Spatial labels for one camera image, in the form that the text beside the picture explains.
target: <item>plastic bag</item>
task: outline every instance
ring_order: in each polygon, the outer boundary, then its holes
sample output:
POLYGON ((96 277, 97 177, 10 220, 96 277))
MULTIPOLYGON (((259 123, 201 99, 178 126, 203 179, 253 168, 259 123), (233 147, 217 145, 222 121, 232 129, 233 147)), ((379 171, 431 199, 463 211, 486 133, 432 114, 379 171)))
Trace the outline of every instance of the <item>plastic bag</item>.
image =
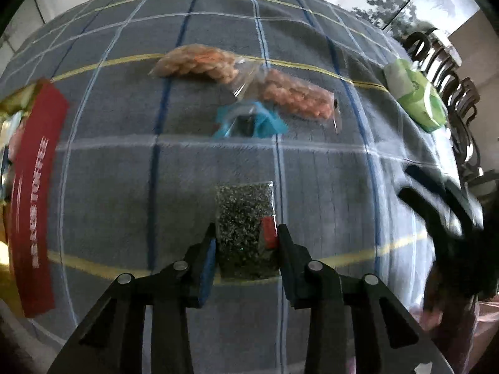
POLYGON ((252 99, 257 101, 260 95, 260 86, 265 74, 260 62, 237 57, 235 60, 237 76, 228 85, 238 101, 252 99))
POLYGON ((433 132, 447 123, 443 101, 428 79, 404 59, 383 68, 388 91, 424 131, 433 132))
POLYGON ((235 68, 236 54, 219 48, 192 44, 175 48, 155 64, 149 74, 158 77, 196 73, 228 84, 239 74, 235 68))
POLYGON ((242 101, 221 107, 216 112, 220 128, 214 137, 271 137, 286 133, 288 126, 260 102, 242 101))
POLYGON ((222 277, 276 276, 279 271, 276 250, 266 245, 272 240, 262 234, 269 232, 266 229, 269 218, 275 231, 274 183, 218 186, 215 201, 216 250, 222 277))
POLYGON ((305 119, 333 119, 340 130, 339 109, 334 94, 276 69, 268 70, 261 98, 305 119))

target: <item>bag of snacks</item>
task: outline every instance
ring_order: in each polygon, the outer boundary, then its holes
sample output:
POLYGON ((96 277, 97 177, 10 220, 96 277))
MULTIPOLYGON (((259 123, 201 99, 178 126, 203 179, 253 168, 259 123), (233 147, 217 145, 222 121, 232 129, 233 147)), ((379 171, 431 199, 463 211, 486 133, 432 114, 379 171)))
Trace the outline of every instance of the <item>bag of snacks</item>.
POLYGON ((236 54, 204 45, 185 45, 175 48, 159 59, 150 74, 168 77, 174 74, 206 74, 212 79, 228 84, 239 70, 235 68, 236 54))
POLYGON ((268 70, 261 87, 261 98, 305 119, 332 119, 336 132, 340 130, 340 114, 334 94, 298 77, 276 69, 268 70))
POLYGON ((216 251, 222 277, 278 275, 274 183, 218 186, 215 201, 216 251))

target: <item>gray tablecloth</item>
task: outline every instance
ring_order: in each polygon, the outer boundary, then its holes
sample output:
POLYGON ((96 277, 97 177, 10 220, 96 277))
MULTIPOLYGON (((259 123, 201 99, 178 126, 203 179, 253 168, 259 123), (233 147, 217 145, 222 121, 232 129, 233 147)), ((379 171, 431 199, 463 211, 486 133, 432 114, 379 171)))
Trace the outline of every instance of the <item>gray tablecloth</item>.
MULTIPOLYGON (((382 68, 397 57, 397 42, 321 0, 93 0, 46 24, 0 80, 4 97, 53 78, 70 103, 49 201, 56 309, 23 324, 60 348, 119 268, 159 271, 201 240, 215 185, 264 180, 278 222, 312 257, 420 302, 433 249, 396 197, 403 168, 457 171, 443 131, 424 133, 386 90, 382 68), (343 130, 282 114, 286 135, 214 141, 230 92, 148 76, 157 54, 191 43, 333 91, 343 130)), ((217 284, 189 329, 195 372, 303 368, 308 312, 289 307, 280 280, 217 284)))

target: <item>screw head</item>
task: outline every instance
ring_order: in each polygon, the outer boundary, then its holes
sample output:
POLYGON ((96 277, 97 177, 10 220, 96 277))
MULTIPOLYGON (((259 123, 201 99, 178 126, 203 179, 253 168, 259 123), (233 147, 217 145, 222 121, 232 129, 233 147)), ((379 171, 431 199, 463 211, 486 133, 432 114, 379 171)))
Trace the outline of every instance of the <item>screw head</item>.
POLYGON ((322 270, 322 263, 317 260, 312 260, 308 262, 308 269, 310 271, 321 271, 322 270))
POLYGON ((378 284, 379 280, 378 277, 373 276, 372 274, 368 274, 364 277, 364 281, 368 283, 369 285, 376 285, 378 284))
POLYGON ((131 274, 123 273, 123 274, 120 274, 118 276, 118 283, 119 284, 128 284, 130 281, 132 281, 131 274))
POLYGON ((176 271, 184 271, 189 267, 189 264, 184 260, 179 260, 173 263, 173 269, 176 271))

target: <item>red label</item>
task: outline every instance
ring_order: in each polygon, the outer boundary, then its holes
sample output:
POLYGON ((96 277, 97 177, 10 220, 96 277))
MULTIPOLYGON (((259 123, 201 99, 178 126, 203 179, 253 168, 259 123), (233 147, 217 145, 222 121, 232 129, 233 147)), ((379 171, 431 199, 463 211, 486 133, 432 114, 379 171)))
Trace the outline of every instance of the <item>red label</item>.
POLYGON ((27 318, 54 308, 46 243, 47 193, 67 108, 63 95, 51 83, 44 83, 14 160, 8 245, 27 318))
POLYGON ((261 218, 261 227, 265 239, 265 249, 277 249, 279 247, 279 240, 274 217, 264 216, 261 218))

